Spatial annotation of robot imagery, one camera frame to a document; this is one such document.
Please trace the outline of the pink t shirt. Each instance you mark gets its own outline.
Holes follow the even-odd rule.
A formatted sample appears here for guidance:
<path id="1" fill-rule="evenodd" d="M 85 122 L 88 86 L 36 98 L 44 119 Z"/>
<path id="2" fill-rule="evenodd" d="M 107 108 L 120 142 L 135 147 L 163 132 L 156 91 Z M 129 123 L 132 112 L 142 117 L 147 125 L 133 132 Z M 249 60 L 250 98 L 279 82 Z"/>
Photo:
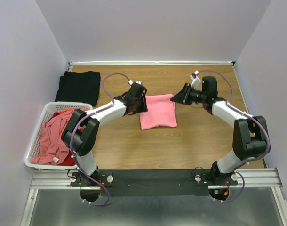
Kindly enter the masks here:
<path id="1" fill-rule="evenodd" d="M 177 127 L 175 102 L 170 100 L 173 96 L 172 94 L 146 96 L 148 111 L 140 113 L 141 130 Z"/>

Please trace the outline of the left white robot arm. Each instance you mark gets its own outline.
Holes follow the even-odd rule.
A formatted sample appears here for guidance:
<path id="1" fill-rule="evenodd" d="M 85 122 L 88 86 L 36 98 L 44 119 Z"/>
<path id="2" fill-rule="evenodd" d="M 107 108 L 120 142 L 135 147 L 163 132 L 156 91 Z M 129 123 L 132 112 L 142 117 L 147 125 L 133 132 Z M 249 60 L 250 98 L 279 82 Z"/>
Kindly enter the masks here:
<path id="1" fill-rule="evenodd" d="M 61 140 L 70 149 L 81 181 L 92 186 L 98 181 L 98 166 L 91 153 L 98 130 L 110 121 L 147 111 L 147 89 L 141 81 L 133 82 L 127 92 L 115 97 L 110 103 L 95 110 L 75 110 L 69 119 Z"/>

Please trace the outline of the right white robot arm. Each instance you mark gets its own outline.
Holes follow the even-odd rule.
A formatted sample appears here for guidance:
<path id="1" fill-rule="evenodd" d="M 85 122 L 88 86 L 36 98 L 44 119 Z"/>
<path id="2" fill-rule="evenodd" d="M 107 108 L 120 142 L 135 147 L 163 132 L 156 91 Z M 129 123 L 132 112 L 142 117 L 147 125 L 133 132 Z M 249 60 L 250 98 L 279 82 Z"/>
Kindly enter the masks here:
<path id="1" fill-rule="evenodd" d="M 214 162 L 208 179 L 221 184 L 234 170 L 250 161 L 263 158 L 270 151 L 266 120 L 240 111 L 218 96 L 217 80 L 213 76 L 191 76 L 192 83 L 186 83 L 182 90 L 170 100 L 191 105 L 201 103 L 211 115 L 217 116 L 233 128 L 232 150 Z"/>

